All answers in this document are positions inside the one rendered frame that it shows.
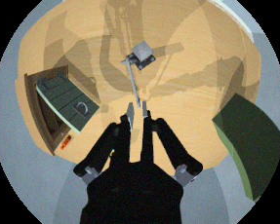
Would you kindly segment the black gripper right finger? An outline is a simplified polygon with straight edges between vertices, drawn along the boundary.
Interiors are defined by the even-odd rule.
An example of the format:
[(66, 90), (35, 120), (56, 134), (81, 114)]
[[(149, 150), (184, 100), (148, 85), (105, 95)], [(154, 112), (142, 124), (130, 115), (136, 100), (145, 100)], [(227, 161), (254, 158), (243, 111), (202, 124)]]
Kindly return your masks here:
[[(163, 118), (151, 119), (146, 101), (142, 102), (143, 132), (140, 151), (138, 187), (143, 193), (154, 189), (153, 134), (156, 131), (174, 169), (177, 182), (184, 188), (202, 171), (203, 165), (187, 153), (175, 133)], [(160, 129), (160, 130), (159, 130)]]

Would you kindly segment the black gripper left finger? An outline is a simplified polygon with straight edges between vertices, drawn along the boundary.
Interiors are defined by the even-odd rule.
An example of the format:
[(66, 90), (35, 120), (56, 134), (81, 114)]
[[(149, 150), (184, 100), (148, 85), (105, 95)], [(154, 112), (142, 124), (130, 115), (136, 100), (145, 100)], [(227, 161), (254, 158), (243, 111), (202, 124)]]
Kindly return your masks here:
[[(133, 130), (134, 116), (133, 102), (129, 102), (127, 112), (120, 116), (121, 123), (110, 123), (86, 158), (73, 169), (73, 172), (87, 186), (97, 178), (111, 154), (104, 185), (112, 192), (120, 191), (124, 161), (130, 162), (131, 131)], [(114, 146), (115, 149), (112, 152)]]

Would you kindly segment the orange spirit level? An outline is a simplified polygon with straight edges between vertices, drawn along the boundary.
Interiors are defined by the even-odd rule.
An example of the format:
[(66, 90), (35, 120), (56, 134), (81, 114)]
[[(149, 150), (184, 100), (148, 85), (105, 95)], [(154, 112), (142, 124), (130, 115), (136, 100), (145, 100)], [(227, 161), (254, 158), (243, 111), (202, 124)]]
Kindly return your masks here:
[[(69, 140), (71, 139), (71, 136), (69, 135), (68, 137), (67, 137), (67, 139), (64, 141), (64, 143), (62, 144), (62, 146), (61, 146), (61, 150), (63, 150), (63, 148), (66, 146), (66, 144), (69, 142)], [(64, 146), (64, 147), (63, 147)]]

